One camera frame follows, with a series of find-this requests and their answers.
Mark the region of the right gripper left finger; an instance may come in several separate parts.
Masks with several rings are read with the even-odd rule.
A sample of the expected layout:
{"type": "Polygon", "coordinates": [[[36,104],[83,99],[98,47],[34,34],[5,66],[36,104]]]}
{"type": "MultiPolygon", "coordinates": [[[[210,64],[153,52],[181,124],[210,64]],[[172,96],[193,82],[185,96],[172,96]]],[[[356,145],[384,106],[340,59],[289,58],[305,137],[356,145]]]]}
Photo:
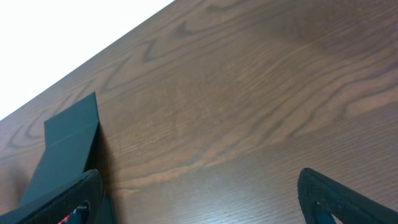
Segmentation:
{"type": "Polygon", "coordinates": [[[79,223],[96,223],[103,194],[100,172],[88,170],[37,200],[1,215],[1,223],[59,223],[81,205],[88,209],[78,215],[79,223]]]}

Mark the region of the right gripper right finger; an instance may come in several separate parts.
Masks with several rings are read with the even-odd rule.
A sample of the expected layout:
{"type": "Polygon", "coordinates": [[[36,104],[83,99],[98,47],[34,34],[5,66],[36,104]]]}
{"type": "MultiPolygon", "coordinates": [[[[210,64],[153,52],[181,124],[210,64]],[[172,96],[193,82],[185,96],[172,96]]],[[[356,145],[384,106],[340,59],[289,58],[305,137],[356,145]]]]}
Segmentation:
{"type": "Polygon", "coordinates": [[[397,223],[397,212],[311,169],[301,170],[298,200],[306,223],[397,223]]]}

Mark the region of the red candy bag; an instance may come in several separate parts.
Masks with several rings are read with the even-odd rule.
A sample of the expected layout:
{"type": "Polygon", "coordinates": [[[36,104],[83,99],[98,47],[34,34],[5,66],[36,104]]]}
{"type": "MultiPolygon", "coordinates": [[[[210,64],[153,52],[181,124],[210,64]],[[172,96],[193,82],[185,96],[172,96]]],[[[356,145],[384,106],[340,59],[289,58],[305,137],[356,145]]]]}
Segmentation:
{"type": "Polygon", "coordinates": [[[69,214],[65,218],[63,218],[58,224],[69,224],[70,218],[71,218],[71,215],[69,214]]]}

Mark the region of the black box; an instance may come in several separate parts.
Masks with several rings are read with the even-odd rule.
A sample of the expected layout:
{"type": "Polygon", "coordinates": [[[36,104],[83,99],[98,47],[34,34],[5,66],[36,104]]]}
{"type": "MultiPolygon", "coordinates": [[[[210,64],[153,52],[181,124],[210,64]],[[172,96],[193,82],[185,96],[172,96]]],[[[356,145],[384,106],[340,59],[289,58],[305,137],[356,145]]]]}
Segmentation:
{"type": "MultiPolygon", "coordinates": [[[[21,198],[20,206],[60,188],[88,170],[96,169],[92,160],[100,139],[99,128],[94,93],[45,121],[45,151],[21,198]]],[[[96,223],[115,223],[113,202],[106,193],[104,183],[103,188],[103,201],[96,223]]],[[[87,209],[86,205],[75,209],[69,223],[79,223],[78,215],[87,209]]]]}

